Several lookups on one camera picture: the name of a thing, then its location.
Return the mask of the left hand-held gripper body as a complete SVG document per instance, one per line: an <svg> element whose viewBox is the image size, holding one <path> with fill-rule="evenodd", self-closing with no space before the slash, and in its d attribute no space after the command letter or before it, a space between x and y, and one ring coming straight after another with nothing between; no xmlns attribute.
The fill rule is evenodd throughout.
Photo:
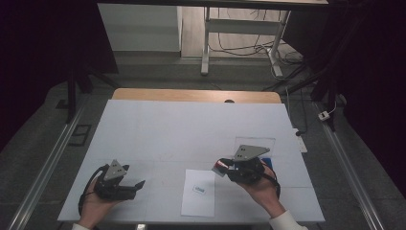
<svg viewBox="0 0 406 230"><path fill-rule="evenodd" d="M126 170L117 161L113 160L98 177L94 192L101 199L106 200L130 200L136 195L136 188L121 186L120 182L124 179Z"/></svg>

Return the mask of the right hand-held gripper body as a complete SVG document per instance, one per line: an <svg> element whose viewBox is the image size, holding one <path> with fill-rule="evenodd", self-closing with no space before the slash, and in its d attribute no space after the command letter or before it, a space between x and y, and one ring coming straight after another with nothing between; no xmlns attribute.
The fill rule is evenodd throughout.
<svg viewBox="0 0 406 230"><path fill-rule="evenodd" d="M259 160L259 155L267 152L267 149L254 146L240 146L237 158L234 161L234 174L228 175L230 180L236 183L253 184L260 180L264 173L264 167Z"/></svg>

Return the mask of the blue ink pad box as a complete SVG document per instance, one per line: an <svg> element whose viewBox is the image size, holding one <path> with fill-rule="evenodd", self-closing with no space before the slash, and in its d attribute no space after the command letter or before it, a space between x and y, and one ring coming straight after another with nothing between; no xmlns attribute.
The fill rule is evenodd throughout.
<svg viewBox="0 0 406 230"><path fill-rule="evenodd" d="M235 140L235 158L237 158L237 152L240 150L240 146L254 146L267 149L267 152L260 154L259 159L262 160L266 166L273 168L272 156L274 151L276 139L269 137L237 137Z"/></svg>

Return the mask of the person's right hand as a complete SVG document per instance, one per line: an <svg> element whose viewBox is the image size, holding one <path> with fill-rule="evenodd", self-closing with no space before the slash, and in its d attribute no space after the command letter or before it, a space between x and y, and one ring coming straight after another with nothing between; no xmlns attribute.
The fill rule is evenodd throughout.
<svg viewBox="0 0 406 230"><path fill-rule="evenodd" d="M271 219L277 218L285 212L277 196L277 189L267 178L262 178L255 184L239 184L260 205Z"/></svg>

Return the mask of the person's left hand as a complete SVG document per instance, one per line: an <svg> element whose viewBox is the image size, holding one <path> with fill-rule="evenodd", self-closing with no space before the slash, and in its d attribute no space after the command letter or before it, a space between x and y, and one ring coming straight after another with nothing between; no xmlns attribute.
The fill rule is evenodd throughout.
<svg viewBox="0 0 406 230"><path fill-rule="evenodd" d="M96 180L93 180L85 193L78 222L78 225L88 230L92 230L97 226L110 210L115 205L119 204L119 201L110 201L99 198L98 195L94 193L95 184Z"/></svg>

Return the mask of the white paper sheet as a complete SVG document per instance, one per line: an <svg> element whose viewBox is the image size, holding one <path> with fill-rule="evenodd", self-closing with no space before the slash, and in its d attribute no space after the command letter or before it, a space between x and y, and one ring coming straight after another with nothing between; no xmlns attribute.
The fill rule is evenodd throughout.
<svg viewBox="0 0 406 230"><path fill-rule="evenodd" d="M181 215L213 218L214 204L214 173L186 170Z"/></svg>

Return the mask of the black floor socket plate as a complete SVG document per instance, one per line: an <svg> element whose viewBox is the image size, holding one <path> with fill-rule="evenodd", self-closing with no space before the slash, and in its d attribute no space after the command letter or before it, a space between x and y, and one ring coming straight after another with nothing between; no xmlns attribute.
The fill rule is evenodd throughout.
<svg viewBox="0 0 406 230"><path fill-rule="evenodd" d="M91 125L76 125L68 145L72 147L83 147L89 137L91 127Z"/></svg>

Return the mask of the white table cover board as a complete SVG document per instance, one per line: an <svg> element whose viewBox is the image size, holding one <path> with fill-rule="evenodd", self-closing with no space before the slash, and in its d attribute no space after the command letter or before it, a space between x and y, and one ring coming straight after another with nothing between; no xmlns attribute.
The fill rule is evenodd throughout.
<svg viewBox="0 0 406 230"><path fill-rule="evenodd" d="M281 103L182 103L111 100L58 216L79 218L78 202L91 174L118 160L129 165L125 185L146 181L107 220L118 223L262 224L267 213L236 183L214 175L214 217L181 215L186 170L212 171L235 154L237 137L275 138L272 166L281 202L299 222L324 215L297 138Z"/></svg>

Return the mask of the black stand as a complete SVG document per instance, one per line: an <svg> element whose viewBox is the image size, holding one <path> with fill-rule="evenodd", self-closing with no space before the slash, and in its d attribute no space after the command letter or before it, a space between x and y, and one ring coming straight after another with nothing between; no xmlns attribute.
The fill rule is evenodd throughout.
<svg viewBox="0 0 406 230"><path fill-rule="evenodd" d="M67 124L73 121L74 116L76 115L77 112L76 86L79 87L82 93L90 94L93 91L93 83L90 80L91 76L96 77L97 79L110 85L114 89L120 88L120 85L117 82L111 80L105 74L91 67L87 63L74 66L67 81L68 83L68 104L67 104L68 114L66 120Z"/></svg>
<svg viewBox="0 0 406 230"><path fill-rule="evenodd" d="M274 85L274 88L276 88L278 85L283 84L285 81L289 81L299 73L299 70L305 68L305 65L302 63L297 70L293 71L288 77L283 78L282 70L278 65L278 59L276 58L275 52L273 52L271 49L267 49L266 54L268 55L271 62L271 73L277 80L279 80L279 82L277 82ZM320 102L324 98L324 96L327 96L328 117L319 118L319 120L322 122L326 122L327 126L332 131L336 130L334 125L334 111L337 107L336 104L337 86L336 86L336 77L334 76L334 68L336 66L337 66L336 58L332 57L330 62L327 63L325 67L321 69L319 72L313 73L306 80L301 81L293 86L290 86L284 92L282 92L283 95L287 96L288 94L303 89L304 87L312 83L316 83L316 86L310 93L310 99L313 102Z"/></svg>

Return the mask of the white-framed desk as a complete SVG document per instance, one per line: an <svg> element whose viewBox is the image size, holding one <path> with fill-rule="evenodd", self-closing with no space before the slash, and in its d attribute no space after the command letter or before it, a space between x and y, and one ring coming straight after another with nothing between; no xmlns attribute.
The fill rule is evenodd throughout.
<svg viewBox="0 0 406 230"><path fill-rule="evenodd" d="M209 73L209 35L241 34L241 35L273 35L274 44L266 51L272 64L272 69L278 77L282 76L280 65L276 61L275 54L278 51L280 41L287 24L289 14L292 11L316 11L328 7L327 0L97 0L104 4L130 4L151 6L182 6L204 7L204 45L201 62L201 75ZM282 11L279 22L254 21L242 19L211 18L211 8L254 9L254 10L278 10Z"/></svg>

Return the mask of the dark curtain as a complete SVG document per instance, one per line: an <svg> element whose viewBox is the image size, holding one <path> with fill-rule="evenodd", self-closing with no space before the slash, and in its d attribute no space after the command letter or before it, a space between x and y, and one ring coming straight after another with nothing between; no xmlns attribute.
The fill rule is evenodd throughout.
<svg viewBox="0 0 406 230"><path fill-rule="evenodd" d="M290 13L284 41L321 73L311 98L346 99L344 115L406 197L406 0L327 0Z"/></svg>
<svg viewBox="0 0 406 230"><path fill-rule="evenodd" d="M76 74L88 91L90 70L118 71L98 0L0 0L0 168L49 90Z"/></svg>

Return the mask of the white cabinet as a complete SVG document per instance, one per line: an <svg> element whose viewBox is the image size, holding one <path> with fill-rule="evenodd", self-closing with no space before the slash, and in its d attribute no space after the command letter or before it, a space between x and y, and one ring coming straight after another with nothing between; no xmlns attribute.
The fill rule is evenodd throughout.
<svg viewBox="0 0 406 230"><path fill-rule="evenodd" d="M102 3L98 7L114 51L181 51L181 7Z"/></svg>

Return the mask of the metal floor rail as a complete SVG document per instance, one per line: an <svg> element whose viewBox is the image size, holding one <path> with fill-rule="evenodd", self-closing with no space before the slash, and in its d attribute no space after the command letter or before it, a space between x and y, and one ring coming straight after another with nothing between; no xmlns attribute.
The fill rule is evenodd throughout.
<svg viewBox="0 0 406 230"><path fill-rule="evenodd" d="M55 167L64 152L70 136L72 135L82 113L84 105L79 105L77 112L73 115L72 120L63 127L63 130L58 135L57 141L54 144L51 152L49 153L45 163L43 164L40 172L35 178L31 188L26 193L22 203L17 208L11 223L7 230L24 230L28 221L30 220L35 206L41 198Z"/></svg>
<svg viewBox="0 0 406 230"><path fill-rule="evenodd" d="M364 215L364 218L371 230L385 230L385 226L380 216L378 215L376 208L374 207L372 200L363 186L354 166L352 165L347 152L345 151L339 137L335 131L332 131L326 121L321 121L323 130L327 136L327 139L336 155L338 163L340 164L343 175L346 177L352 193L358 201L359 207Z"/></svg>

